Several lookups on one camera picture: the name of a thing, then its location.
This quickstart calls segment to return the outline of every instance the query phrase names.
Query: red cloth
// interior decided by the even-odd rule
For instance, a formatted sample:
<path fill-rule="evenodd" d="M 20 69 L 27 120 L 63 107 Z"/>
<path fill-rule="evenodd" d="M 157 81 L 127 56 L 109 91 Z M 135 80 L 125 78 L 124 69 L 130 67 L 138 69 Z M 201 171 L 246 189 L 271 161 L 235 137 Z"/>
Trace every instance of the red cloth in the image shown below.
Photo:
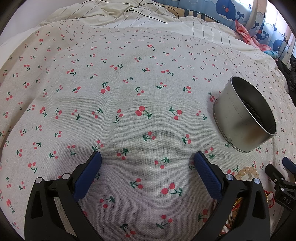
<path fill-rule="evenodd" d="M 245 26 L 243 26 L 237 20 L 235 21 L 235 27 L 237 29 L 237 33 L 242 36 L 242 39 L 246 44 L 252 45 L 253 47 L 260 49 L 261 51 L 271 50 L 271 47 L 269 47 L 268 45 L 260 44 L 256 38 L 251 37 Z"/>

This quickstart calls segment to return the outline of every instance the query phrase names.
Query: blue gripper pad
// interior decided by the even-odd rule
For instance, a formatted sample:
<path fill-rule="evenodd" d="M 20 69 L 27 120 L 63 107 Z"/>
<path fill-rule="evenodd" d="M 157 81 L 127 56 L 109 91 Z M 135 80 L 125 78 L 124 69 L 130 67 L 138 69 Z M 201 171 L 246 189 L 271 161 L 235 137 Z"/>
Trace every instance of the blue gripper pad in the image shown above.
<path fill-rule="evenodd" d="M 73 198 L 76 202 L 85 197 L 89 187 L 102 165 L 102 156 L 97 152 L 75 182 Z"/>
<path fill-rule="evenodd" d="M 282 163 L 292 174 L 296 174 L 296 165 L 289 158 L 285 156 Z"/>
<path fill-rule="evenodd" d="M 201 151 L 194 155 L 194 165 L 211 198 L 219 202 L 222 199 L 222 183 L 210 167 L 212 164 Z"/>

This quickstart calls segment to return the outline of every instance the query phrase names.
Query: bed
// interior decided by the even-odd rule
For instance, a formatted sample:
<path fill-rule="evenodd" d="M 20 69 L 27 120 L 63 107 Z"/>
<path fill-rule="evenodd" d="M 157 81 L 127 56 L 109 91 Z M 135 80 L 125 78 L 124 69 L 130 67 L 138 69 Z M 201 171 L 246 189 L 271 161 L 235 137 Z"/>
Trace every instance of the bed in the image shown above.
<path fill-rule="evenodd" d="M 72 172 L 94 150 L 103 165 L 79 204 L 104 240 L 191 240 L 212 204 L 192 163 L 199 150 L 224 173 L 256 169 L 242 179 L 258 174 L 268 192 L 267 164 L 288 178 L 296 111 L 275 61 L 225 25 L 143 3 L 74 4 L 0 46 L 0 207 L 21 237 L 34 180 Z M 276 118 L 275 137 L 247 154 L 213 117 L 232 76 Z M 273 232 L 283 208 L 269 207 Z"/>

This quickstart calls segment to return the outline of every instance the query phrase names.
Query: open metal can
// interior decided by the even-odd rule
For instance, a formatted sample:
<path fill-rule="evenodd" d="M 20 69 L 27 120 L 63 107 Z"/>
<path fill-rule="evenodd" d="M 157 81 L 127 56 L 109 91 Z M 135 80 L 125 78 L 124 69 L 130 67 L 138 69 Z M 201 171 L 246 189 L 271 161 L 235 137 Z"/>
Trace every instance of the open metal can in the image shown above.
<path fill-rule="evenodd" d="M 230 145 L 248 153 L 276 134 L 274 115 L 262 94 L 233 76 L 213 105 L 216 124 Z"/>

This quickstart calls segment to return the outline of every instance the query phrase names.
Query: silver round container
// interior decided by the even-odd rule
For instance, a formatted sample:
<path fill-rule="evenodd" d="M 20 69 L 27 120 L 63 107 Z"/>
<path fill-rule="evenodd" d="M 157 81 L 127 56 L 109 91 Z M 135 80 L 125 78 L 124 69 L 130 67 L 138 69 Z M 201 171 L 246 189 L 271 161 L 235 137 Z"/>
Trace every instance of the silver round container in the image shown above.
<path fill-rule="evenodd" d="M 230 145 L 248 153 L 276 134 L 273 113 L 249 82 L 232 77 L 213 105 L 216 124 Z"/>

